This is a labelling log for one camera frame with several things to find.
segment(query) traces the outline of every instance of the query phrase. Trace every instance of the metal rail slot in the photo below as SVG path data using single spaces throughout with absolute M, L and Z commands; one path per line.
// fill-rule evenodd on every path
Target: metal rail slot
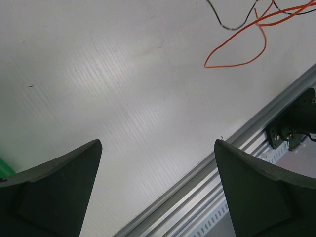
M 249 122 L 231 136 L 227 142 L 260 158 L 270 157 L 270 155 L 267 155 L 269 146 L 266 145 L 267 137 L 264 133 L 266 126 L 301 93 L 307 88 L 312 87 L 315 83 L 316 64 L 265 106 Z M 114 236 L 191 236 L 190 234 L 193 233 L 192 231 L 195 230 L 193 228 L 196 225 L 199 226 L 204 224 L 203 221 L 206 220 L 214 210 L 223 207 L 221 205 L 224 204 L 225 207 L 223 201 L 220 204 L 217 202 L 218 205 L 216 207 L 212 205 L 212 208 L 210 206 L 203 206 L 206 204 L 207 199 L 211 197 L 210 193 L 215 195 L 216 192 L 219 192 L 219 189 L 214 189 L 215 187 L 218 188 L 217 178 L 214 178 L 214 182 L 216 180 L 217 184 L 205 186 L 200 191 L 200 188 L 207 180 L 209 180 L 210 175 L 217 173 L 216 162 L 214 159 L 214 153 L 210 154 L 189 174 L 176 183 L 170 190 L 146 208 L 140 215 Z M 196 206 L 196 197 L 200 197 L 201 200 L 204 200 L 200 203 L 200 206 Z M 192 222 L 188 222 L 189 219 L 193 217 L 194 213 L 199 214 L 191 219 L 193 220 Z M 204 227 L 201 227 L 205 233 L 206 230 L 210 229 L 210 226 L 207 226 L 207 228 L 206 226 L 204 224 Z M 203 230 L 201 229 L 199 231 L 201 236 L 204 234 Z

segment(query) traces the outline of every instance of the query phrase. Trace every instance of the black bracket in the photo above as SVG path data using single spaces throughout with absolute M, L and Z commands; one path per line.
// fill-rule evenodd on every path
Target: black bracket
M 273 149 L 284 141 L 299 143 L 302 135 L 310 137 L 310 133 L 316 133 L 315 90 L 309 88 L 301 94 L 267 126 L 266 133 Z

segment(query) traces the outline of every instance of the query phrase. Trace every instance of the black mount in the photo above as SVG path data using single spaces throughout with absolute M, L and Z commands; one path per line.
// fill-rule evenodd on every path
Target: black mount
M 315 237 L 316 179 L 217 140 L 215 158 L 236 237 Z
M 101 159 L 91 141 L 0 180 L 1 237 L 79 237 Z
M 316 134 L 316 99 L 315 90 L 307 89 L 288 108 L 286 108 L 266 129 L 268 142 L 273 149 L 284 141 L 295 146 L 307 135 Z

